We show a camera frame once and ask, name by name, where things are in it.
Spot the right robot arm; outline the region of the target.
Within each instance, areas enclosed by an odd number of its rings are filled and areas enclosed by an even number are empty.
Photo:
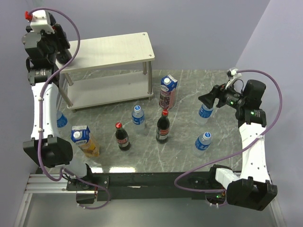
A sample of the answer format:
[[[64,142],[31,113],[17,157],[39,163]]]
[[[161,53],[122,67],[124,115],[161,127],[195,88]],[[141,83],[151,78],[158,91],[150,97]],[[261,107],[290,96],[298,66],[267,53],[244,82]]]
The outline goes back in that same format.
[[[241,135],[242,170],[237,176],[229,167],[213,165],[208,184],[214,189],[226,189],[227,203],[234,206],[262,211],[276,196],[277,186],[270,182],[265,156],[265,137],[267,120],[260,109],[266,85],[257,80],[248,80],[242,93],[234,86],[215,85],[213,89],[199,96],[206,107],[211,108],[215,99],[217,107],[228,105],[236,110],[238,128]]]

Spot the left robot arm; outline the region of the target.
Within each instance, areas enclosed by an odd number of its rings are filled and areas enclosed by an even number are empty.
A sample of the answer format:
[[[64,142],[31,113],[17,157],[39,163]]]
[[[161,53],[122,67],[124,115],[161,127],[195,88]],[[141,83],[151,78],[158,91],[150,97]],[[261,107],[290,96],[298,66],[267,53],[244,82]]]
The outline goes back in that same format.
[[[59,166],[61,175],[67,173],[73,178],[78,177],[78,185],[89,190],[95,183],[89,166],[73,157],[71,143],[60,138],[57,128],[60,70],[56,63],[65,65],[72,56],[61,25],[54,22],[50,28],[52,31],[48,33],[45,28],[34,31],[27,26],[27,33],[22,37],[28,54],[27,78],[34,98],[33,129],[30,140],[23,143],[23,150],[45,175],[48,174],[46,167]]]

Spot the cola bottle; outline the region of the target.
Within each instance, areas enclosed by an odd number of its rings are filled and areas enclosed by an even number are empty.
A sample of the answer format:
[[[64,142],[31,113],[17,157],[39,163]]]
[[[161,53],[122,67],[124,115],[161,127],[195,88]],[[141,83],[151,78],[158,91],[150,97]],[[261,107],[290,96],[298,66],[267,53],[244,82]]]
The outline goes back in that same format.
[[[156,140],[159,144],[164,144],[168,141],[168,134],[170,129],[170,121],[168,115],[168,110],[163,110],[161,117],[157,121]]]
[[[72,55],[71,55],[71,53],[68,49],[67,50],[62,50],[61,52],[58,52],[57,56],[56,56],[57,61],[61,65],[66,64],[71,58],[72,58]]]
[[[129,141],[129,137],[128,137],[126,130],[123,128],[122,123],[117,122],[115,127],[116,127],[115,136],[116,136],[116,141],[118,143],[119,148],[122,151],[129,150],[131,147],[131,143]]]

